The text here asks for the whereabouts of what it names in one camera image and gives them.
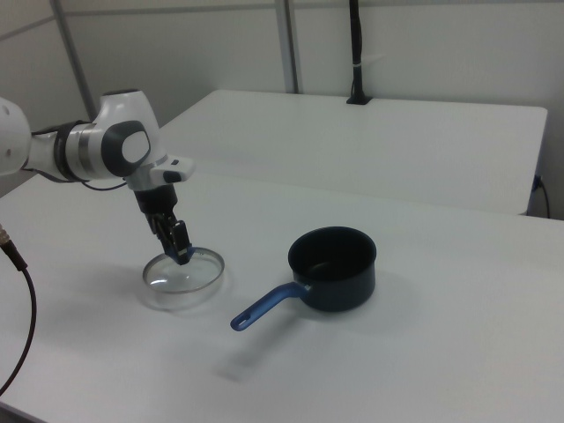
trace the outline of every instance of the saucepan handle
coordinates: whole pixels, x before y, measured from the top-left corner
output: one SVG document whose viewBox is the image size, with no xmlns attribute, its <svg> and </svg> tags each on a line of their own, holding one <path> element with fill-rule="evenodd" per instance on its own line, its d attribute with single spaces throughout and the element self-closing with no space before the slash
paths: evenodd
<svg viewBox="0 0 564 423">
<path fill-rule="evenodd" d="M 297 282 L 277 286 L 255 304 L 235 317 L 231 321 L 231 328 L 237 331 L 245 330 L 283 299 L 290 297 L 303 298 L 308 291 L 309 286 L 304 286 Z"/>
</svg>

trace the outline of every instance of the table surface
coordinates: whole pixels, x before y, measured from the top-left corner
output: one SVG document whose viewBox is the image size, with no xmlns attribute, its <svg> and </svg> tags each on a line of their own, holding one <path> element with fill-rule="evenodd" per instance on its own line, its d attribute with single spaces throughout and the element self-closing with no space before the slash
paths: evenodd
<svg viewBox="0 0 564 423">
<path fill-rule="evenodd" d="M 148 308 L 160 245 L 126 189 L 38 176 L 0 201 L 39 314 L 3 401 L 47 422 L 531 422 L 564 415 L 564 224 L 200 171 L 176 187 L 191 240 L 226 270 L 205 301 Z M 286 300 L 287 250 L 323 226 L 378 248 L 376 290 L 339 314 Z M 5 256 L 0 379 L 25 342 L 28 293 Z"/>
<path fill-rule="evenodd" d="M 164 129 L 214 174 L 521 214 L 543 108 L 217 91 Z"/>
</svg>

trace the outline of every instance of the black saucepan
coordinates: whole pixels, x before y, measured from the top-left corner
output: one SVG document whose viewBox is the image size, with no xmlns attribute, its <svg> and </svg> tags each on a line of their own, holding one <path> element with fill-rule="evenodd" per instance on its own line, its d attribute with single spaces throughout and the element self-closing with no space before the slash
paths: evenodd
<svg viewBox="0 0 564 423">
<path fill-rule="evenodd" d="M 322 311 L 358 307 L 375 288 L 376 246 L 361 231 L 330 226 L 302 235 L 288 252 L 293 282 L 277 286 L 231 322 L 247 329 L 285 298 L 297 297 Z"/>
</svg>

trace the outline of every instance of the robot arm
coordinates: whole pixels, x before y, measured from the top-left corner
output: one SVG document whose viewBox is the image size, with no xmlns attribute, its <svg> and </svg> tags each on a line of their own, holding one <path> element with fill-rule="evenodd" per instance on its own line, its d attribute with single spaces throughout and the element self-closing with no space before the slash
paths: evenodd
<svg viewBox="0 0 564 423">
<path fill-rule="evenodd" d="M 122 177 L 135 193 L 165 253 L 189 261 L 188 232 L 173 213 L 174 182 L 194 172 L 190 159 L 167 155 L 149 101 L 139 90 L 106 93 L 93 122 L 30 133 L 15 104 L 0 99 L 0 174 L 33 170 L 55 182 Z"/>
</svg>

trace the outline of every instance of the black cable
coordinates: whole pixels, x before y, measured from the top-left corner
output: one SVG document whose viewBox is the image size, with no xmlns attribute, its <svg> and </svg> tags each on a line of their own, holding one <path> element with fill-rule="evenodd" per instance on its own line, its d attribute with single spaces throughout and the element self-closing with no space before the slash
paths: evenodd
<svg viewBox="0 0 564 423">
<path fill-rule="evenodd" d="M 120 183 L 119 185 L 115 185 L 114 187 L 109 187 L 109 188 L 96 188 L 93 187 L 92 185 L 88 185 L 86 182 L 81 182 L 85 187 L 87 187 L 88 189 L 92 189 L 94 191 L 111 191 L 112 189 L 118 189 L 121 188 L 125 185 L 127 185 L 127 182 L 124 183 Z"/>
<path fill-rule="evenodd" d="M 29 353 L 29 348 L 32 345 L 33 334 L 35 333 L 35 322 L 37 321 L 37 299 L 35 298 L 35 288 L 33 287 L 32 277 L 29 275 L 27 269 L 24 269 L 21 272 L 24 274 L 24 277 L 26 278 L 26 282 L 27 282 L 27 287 L 29 288 L 29 295 L 32 301 L 32 318 L 31 318 L 31 322 L 29 323 L 29 332 L 27 333 L 27 341 L 26 341 L 26 345 L 24 346 L 24 351 L 21 353 L 21 356 L 19 357 L 18 360 L 18 364 L 16 364 L 16 367 L 11 372 L 10 377 L 2 386 L 2 388 L 0 388 L 0 397 L 10 387 L 11 383 L 18 375 L 19 370 L 23 366 L 24 361 L 26 360 L 27 357 L 27 353 Z"/>
<path fill-rule="evenodd" d="M 550 218 L 550 203 L 548 201 L 548 193 L 546 192 L 546 186 L 543 183 L 542 179 L 538 182 L 538 187 L 543 189 L 543 193 L 545 193 L 545 203 L 546 203 L 546 217 Z"/>
</svg>

